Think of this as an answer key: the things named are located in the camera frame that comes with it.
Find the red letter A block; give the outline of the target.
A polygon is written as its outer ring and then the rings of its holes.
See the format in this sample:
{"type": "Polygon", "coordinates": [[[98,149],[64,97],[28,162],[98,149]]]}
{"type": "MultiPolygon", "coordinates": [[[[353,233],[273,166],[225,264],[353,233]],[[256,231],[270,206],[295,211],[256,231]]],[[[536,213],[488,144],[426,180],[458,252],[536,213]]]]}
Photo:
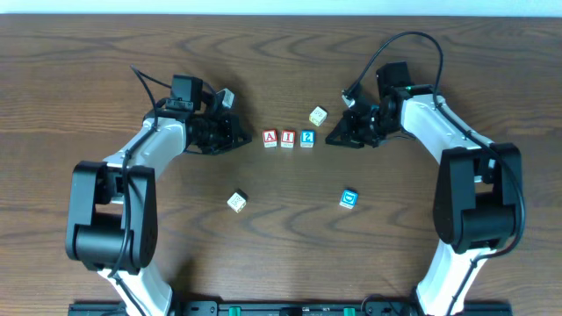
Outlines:
{"type": "Polygon", "coordinates": [[[277,131],[275,129],[263,131],[263,145],[266,148],[277,146],[277,131]]]}

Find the blue number 2 block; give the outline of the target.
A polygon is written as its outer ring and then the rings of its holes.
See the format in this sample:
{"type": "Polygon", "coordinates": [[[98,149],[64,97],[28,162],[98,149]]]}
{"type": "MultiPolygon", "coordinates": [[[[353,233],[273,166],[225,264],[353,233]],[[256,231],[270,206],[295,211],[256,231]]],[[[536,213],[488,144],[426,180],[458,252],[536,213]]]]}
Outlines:
{"type": "Polygon", "coordinates": [[[303,130],[300,134],[299,143],[301,147],[313,147],[315,143],[315,131],[303,130]]]}

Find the red letter I block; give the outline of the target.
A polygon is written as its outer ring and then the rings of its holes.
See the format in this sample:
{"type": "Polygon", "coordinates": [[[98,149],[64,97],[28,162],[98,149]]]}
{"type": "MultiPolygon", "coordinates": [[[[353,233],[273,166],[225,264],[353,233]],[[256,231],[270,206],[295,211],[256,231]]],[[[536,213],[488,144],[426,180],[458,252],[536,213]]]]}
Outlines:
{"type": "Polygon", "coordinates": [[[281,133],[280,145],[285,148],[293,148],[295,144],[296,133],[291,130],[284,130],[281,133]]]}

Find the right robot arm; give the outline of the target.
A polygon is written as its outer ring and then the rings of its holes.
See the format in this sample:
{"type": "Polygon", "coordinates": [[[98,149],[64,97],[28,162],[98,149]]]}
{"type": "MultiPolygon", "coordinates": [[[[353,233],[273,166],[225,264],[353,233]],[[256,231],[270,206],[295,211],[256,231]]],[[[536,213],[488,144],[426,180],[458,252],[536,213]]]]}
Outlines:
{"type": "Polygon", "coordinates": [[[482,266],[522,238],[525,202],[519,149],[495,143],[463,122],[432,85],[383,84],[380,102],[344,91],[347,110],[326,142],[377,147],[390,133],[414,137],[439,165],[433,220],[439,242],[415,286],[420,315],[467,312],[465,296],[482,266]]]}

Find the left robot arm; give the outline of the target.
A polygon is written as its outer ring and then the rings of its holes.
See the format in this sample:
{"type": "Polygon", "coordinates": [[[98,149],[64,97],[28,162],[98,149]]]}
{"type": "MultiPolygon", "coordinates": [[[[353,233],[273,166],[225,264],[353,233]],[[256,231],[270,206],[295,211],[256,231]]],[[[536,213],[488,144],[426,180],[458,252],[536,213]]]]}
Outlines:
{"type": "Polygon", "coordinates": [[[168,164],[195,145],[216,155],[250,143],[222,91],[205,110],[164,98],[141,130],[101,162],[79,162],[72,173],[65,248],[109,281],[118,303],[74,303],[71,315],[187,315],[153,261],[158,238],[155,183],[168,164]]]}

